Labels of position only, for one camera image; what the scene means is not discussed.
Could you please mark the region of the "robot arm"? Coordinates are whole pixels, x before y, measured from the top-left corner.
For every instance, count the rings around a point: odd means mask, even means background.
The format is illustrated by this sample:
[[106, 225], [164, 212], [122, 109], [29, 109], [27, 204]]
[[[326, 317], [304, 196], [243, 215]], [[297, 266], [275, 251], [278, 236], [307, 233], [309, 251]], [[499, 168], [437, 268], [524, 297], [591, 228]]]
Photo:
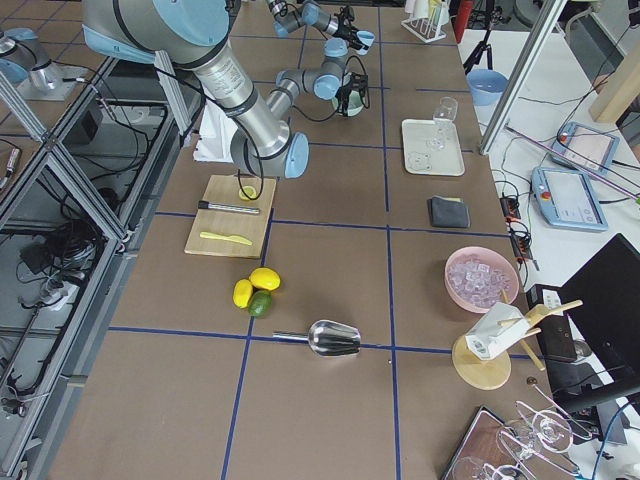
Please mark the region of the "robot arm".
[[267, 1], [266, 5], [273, 16], [274, 30], [281, 38], [310, 26], [322, 34], [344, 40], [354, 50], [368, 49], [359, 37], [360, 30], [353, 25], [355, 12], [349, 5], [341, 7], [338, 13], [328, 12], [316, 1], [303, 1], [300, 7], [285, 0]]
[[285, 113], [303, 92], [334, 98], [344, 84], [348, 52], [366, 54], [375, 36], [353, 26], [350, 7], [331, 14], [315, 1], [301, 7], [271, 1], [268, 8], [281, 37], [303, 26], [329, 36], [321, 66], [280, 72], [268, 97], [260, 95], [232, 50], [231, 1], [86, 1], [84, 39], [97, 53], [135, 63], [151, 64], [157, 52], [166, 52], [235, 123], [230, 150], [240, 172], [298, 178], [308, 165], [309, 144], [305, 134], [291, 131]]

